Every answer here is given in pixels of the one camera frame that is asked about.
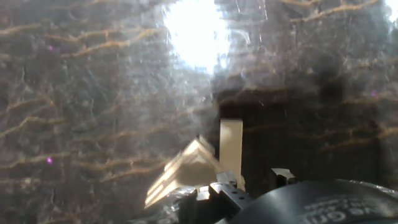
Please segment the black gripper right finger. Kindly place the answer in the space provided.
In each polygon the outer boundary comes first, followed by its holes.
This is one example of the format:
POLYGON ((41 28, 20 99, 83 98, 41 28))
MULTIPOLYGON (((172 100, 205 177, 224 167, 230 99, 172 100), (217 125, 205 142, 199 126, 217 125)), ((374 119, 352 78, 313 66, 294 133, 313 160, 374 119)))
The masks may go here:
POLYGON ((272 168, 271 171, 270 187, 272 189, 296 183, 296 176, 289 169, 272 168))

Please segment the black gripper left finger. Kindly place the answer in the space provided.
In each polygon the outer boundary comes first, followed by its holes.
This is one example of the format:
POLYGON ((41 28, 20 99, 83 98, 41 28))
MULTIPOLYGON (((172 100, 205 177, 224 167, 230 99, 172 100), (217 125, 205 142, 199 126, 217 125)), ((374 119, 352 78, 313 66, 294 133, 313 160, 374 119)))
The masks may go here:
POLYGON ((238 188, 231 171, 216 174, 216 182, 198 190, 196 220, 230 220, 246 208, 253 198, 238 188))

